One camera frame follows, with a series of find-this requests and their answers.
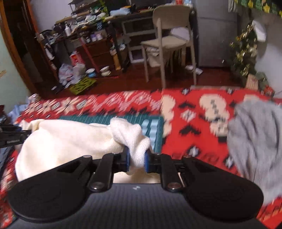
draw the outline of white bowl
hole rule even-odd
[[[90,69],[88,69],[87,71],[86,71],[86,74],[88,75],[88,74],[91,74],[91,73],[93,73],[95,71],[95,68],[90,68]]]
[[[110,66],[106,66],[106,67],[102,68],[100,71],[101,72],[108,72],[109,68],[110,68]]]
[[[111,71],[101,73],[102,76],[108,76],[109,74],[111,74]]]

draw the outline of metal screw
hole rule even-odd
[[[168,188],[171,189],[171,190],[176,190],[176,189],[179,189],[181,187],[182,187],[182,185],[178,182],[172,182],[172,183],[168,184]]]
[[[102,182],[94,182],[93,184],[91,184],[91,188],[95,189],[95,190],[100,190],[104,187],[104,183]]]

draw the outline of christmas tree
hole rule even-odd
[[[230,44],[232,52],[231,71],[246,85],[249,73],[256,75],[255,59],[257,56],[257,36],[252,27],[252,22]]]

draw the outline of red patterned rug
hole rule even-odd
[[[77,96],[32,103],[18,118],[57,119],[62,115],[162,114],[165,119],[162,153],[180,159],[191,155],[233,174],[240,175],[228,154],[227,123],[233,117],[234,106],[247,99],[269,100],[246,89],[174,89],[128,91],[112,94]],[[14,152],[6,165],[1,181],[1,228],[15,220],[6,201],[7,191],[15,183]],[[258,219],[269,228],[282,221],[282,198],[263,206]]]

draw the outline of chair leg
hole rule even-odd
[[[170,73],[173,73],[173,52],[170,55]]]
[[[192,59],[192,65],[193,65],[193,78],[194,78],[194,85],[197,85],[197,75],[196,75],[196,58],[195,58],[195,49],[194,45],[191,47],[191,59]]]
[[[164,72],[164,53],[162,48],[160,48],[160,76],[162,79],[162,88],[166,88],[166,76]]]
[[[144,68],[145,68],[145,79],[146,82],[149,82],[149,75],[148,75],[148,65],[147,65],[147,56],[146,56],[146,50],[144,48],[144,46],[142,46],[142,55],[144,58]]]
[[[186,46],[185,48],[182,48],[182,62],[181,62],[181,66],[185,67],[186,64]]]
[[[181,60],[181,51],[180,50],[177,51],[177,53],[178,53],[178,60],[177,60],[177,62],[178,62],[179,65],[181,65],[181,61],[182,61]]]

